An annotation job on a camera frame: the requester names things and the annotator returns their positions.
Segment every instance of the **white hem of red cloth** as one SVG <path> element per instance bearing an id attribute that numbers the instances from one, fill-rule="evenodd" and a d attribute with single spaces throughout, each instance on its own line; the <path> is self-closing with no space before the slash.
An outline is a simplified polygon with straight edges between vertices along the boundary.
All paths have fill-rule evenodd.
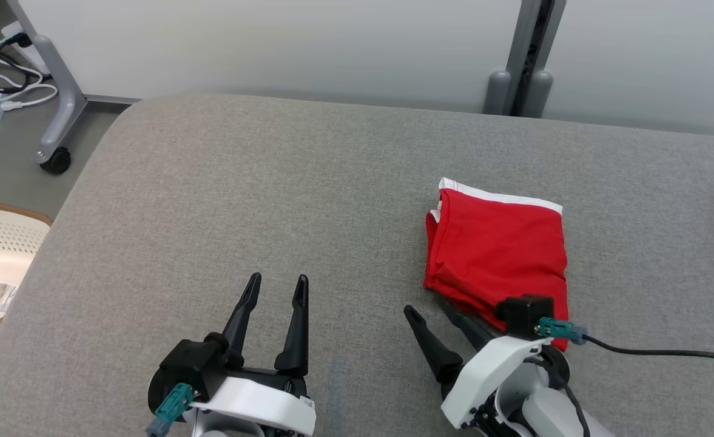
<path id="1" fill-rule="evenodd" d="M 534 205 L 543 208 L 548 208 L 552 211 L 556 211 L 559 215 L 562 215 L 562 205 L 554 204 L 553 202 L 544 201 L 543 199 L 536 199 L 534 197 L 523 197 L 523 196 L 512 196 L 511 194 L 498 194 L 490 193 L 489 191 L 479 190 L 478 188 L 473 188 L 472 186 L 464 185 L 464 183 L 456 182 L 455 180 L 448 179 L 448 177 L 443 177 L 440 179 L 437 187 L 442 190 L 443 188 L 448 188 L 449 190 L 459 191 L 460 193 L 467 194 L 467 196 L 475 197 L 478 199 L 484 199 L 485 201 L 509 203 L 516 205 Z M 436 223 L 440 222 L 440 207 L 442 202 L 437 202 L 437 209 L 429 211 L 429 214 L 435 219 Z"/>

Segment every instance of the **gray floor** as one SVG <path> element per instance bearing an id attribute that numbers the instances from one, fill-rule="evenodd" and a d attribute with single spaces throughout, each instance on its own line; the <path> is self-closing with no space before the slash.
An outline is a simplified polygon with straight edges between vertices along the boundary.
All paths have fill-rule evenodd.
<path id="1" fill-rule="evenodd" d="M 0 29 L 13 21 L 15 16 L 7 3 L 0 0 Z M 125 108 L 89 103 L 63 143 L 72 153 L 73 164 L 65 174 L 53 176 L 32 163 L 30 157 L 57 107 L 58 100 L 54 99 L 4 114 L 0 122 L 0 203 L 55 218 L 95 146 Z"/>

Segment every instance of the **black cable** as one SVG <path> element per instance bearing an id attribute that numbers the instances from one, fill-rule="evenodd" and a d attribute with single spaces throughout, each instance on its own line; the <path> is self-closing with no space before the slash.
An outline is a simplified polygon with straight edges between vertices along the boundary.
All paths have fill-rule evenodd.
<path id="1" fill-rule="evenodd" d="M 581 407 L 581 402 L 578 401 L 578 398 L 575 398 L 573 389 L 571 389 L 570 386 L 567 385 L 567 382 L 565 382 L 564 378 L 562 378 L 562 376 L 559 374 L 559 369 L 549 365 L 548 362 L 535 359 L 534 357 L 524 359 L 524 362 L 529 362 L 544 368 L 545 371 L 548 372 L 548 378 L 554 379 L 554 382 L 558 382 L 558 385 L 561 385 L 561 387 L 567 393 L 567 397 L 570 398 L 570 403 L 572 403 L 575 407 L 575 414 L 578 415 L 578 421 L 581 423 L 581 426 L 584 429 L 584 437 L 591 437 L 591 430 L 589 429 L 589 423 L 586 421 L 586 415 L 584 415 L 584 408 Z"/>
<path id="2" fill-rule="evenodd" d="M 581 336 L 583 340 L 588 340 L 600 348 L 607 349 L 608 351 L 615 352 L 617 354 L 626 355 L 673 355 L 681 357 L 706 357 L 707 359 L 714 359 L 714 352 L 705 351 L 686 351 L 683 349 L 626 349 L 617 348 L 616 346 L 607 345 L 604 341 L 597 340 L 591 335 L 584 334 Z"/>
<path id="3" fill-rule="evenodd" d="M 13 44 L 14 42 L 19 41 L 22 37 L 27 37 L 25 36 L 24 33 L 18 33 L 15 36 L 12 36 L 11 38 L 7 39 L 4 41 L 3 44 L 1 44 L 0 49 L 7 47 L 9 44 Z M 12 69 L 15 69 L 16 71 L 21 72 L 25 76 L 25 82 L 23 83 L 22 86 L 0 86 L 0 94 L 15 94 L 15 92 L 20 92 L 26 89 L 31 83 L 34 83 L 36 80 L 38 80 L 38 75 L 35 75 L 34 73 L 25 71 L 21 69 L 20 67 L 16 66 L 17 61 L 15 59 L 11 58 L 9 55 L 5 55 L 5 53 L 0 52 L 0 59 L 4 60 L 9 64 Z"/>

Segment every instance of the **white cable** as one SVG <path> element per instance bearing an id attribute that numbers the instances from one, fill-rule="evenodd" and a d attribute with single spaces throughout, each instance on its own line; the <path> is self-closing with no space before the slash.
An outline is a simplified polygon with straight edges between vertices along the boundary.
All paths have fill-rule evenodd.
<path id="1" fill-rule="evenodd" d="M 0 44 L 3 44 L 5 39 L 2 39 L 0 41 Z M 10 67 L 10 64 L 7 61 L 4 61 L 0 59 L 0 64 L 2 66 L 7 66 Z M 14 94 L 8 94 L 5 95 L 4 97 L 0 97 L 0 103 L 1 103 L 1 109 L 4 111 L 8 110 L 15 110 L 19 108 L 24 108 L 24 107 L 30 107 L 32 105 L 38 105 L 38 103 L 43 103 L 48 100 L 54 99 L 55 96 L 58 94 L 58 88 L 54 85 L 49 85 L 48 83 L 42 83 L 44 81 L 44 75 L 41 74 L 41 72 L 34 70 L 34 69 L 29 69 L 28 67 L 23 67 L 20 66 L 19 64 L 13 64 L 13 66 L 17 67 L 18 69 L 24 70 L 26 72 L 33 73 L 38 76 L 38 80 L 36 82 L 29 84 L 26 86 L 24 89 L 22 89 L 19 92 L 15 92 Z M 22 87 L 23 84 L 16 83 L 15 81 L 11 80 L 10 78 L 6 77 L 5 75 L 0 75 L 0 80 L 4 80 L 5 82 L 9 83 L 11 86 L 15 87 Z M 24 92 L 28 92 L 32 89 L 37 89 L 37 88 L 49 88 L 52 90 L 52 93 L 49 94 L 48 96 L 42 97 L 41 99 L 38 100 L 33 100 L 31 102 L 20 102 L 20 101 L 10 101 L 15 97 L 21 96 Z"/>

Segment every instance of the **gray fabric surface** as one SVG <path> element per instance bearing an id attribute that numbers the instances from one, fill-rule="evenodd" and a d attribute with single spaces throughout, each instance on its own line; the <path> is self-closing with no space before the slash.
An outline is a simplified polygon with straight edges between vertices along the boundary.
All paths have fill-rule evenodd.
<path id="1" fill-rule="evenodd" d="M 149 378 L 221 329 L 271 368 L 311 280 L 316 435 L 461 435 L 402 309 L 465 338 L 421 280 L 446 176 L 565 207 L 573 320 L 614 344 L 714 350 L 714 137 L 202 95 L 147 100 L 99 144 L 0 329 L 0 436 L 142 435 Z M 714 435 L 714 361 L 568 352 L 617 435 Z M 177 425 L 174 436 L 186 435 Z"/>

